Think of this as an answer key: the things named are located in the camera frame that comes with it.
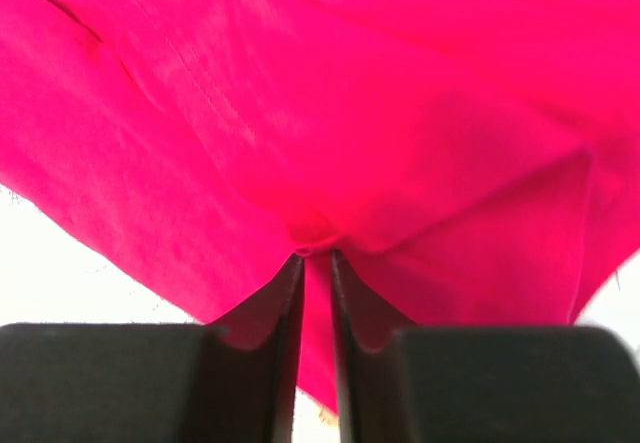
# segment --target red garment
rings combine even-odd
[[[640,241],[640,0],[1,0],[0,181],[201,321],[342,249],[569,323]],[[333,406],[326,256],[300,384]]]

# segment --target black plastic part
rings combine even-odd
[[[287,442],[303,261],[213,325],[0,329],[2,442]]]
[[[640,377],[609,333],[421,328],[339,253],[333,276],[343,443],[640,441]]]

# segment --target pink cloth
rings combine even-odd
[[[329,247],[413,319],[566,324],[640,244],[640,0],[0,0],[0,181],[201,321]]]

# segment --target white surface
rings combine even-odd
[[[640,353],[640,257],[627,262],[583,312]],[[31,203],[0,187],[0,325],[14,322],[192,322],[67,235]],[[296,400],[294,442],[339,441],[320,408]]]

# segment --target red fabric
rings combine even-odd
[[[202,321],[327,257],[425,324],[570,323],[638,246],[640,0],[0,0],[0,181]]]

